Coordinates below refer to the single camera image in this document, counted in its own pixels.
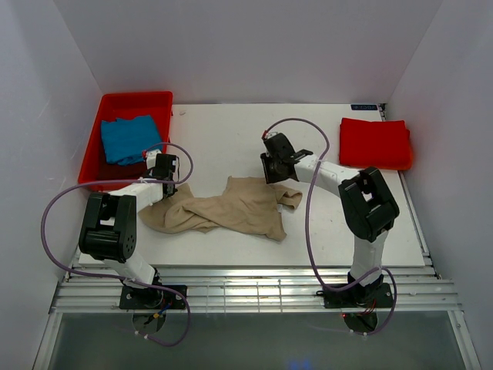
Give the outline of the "beige t shirt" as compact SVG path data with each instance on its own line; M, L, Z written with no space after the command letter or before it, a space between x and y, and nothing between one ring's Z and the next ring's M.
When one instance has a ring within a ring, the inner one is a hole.
M222 227L281 242L287 234L278 207L295 210L302 199L301 191L267 184L262 178L229 177L219 196L196 197L185 183L171 197L141 210L139 218L147 227L164 234L188 230L207 233Z

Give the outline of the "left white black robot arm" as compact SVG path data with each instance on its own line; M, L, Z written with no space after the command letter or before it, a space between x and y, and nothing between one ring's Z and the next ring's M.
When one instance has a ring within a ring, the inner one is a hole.
M91 193L79 235L79 249L123 277L130 297L154 308L163 300L157 271L136 251L137 216L141 210L176 192L176 155L146 154L143 179L109 193Z

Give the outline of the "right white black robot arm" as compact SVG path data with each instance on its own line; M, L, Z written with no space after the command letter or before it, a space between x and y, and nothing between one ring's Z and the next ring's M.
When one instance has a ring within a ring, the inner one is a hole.
M268 183L295 180L326 190L340 199L347 227L354 235L354 254L346 284L323 284L317 295L325 308L392 308L397 285L384 282L384 244L400 210L379 169L352 170L296 151L282 133L262 137L260 159Z

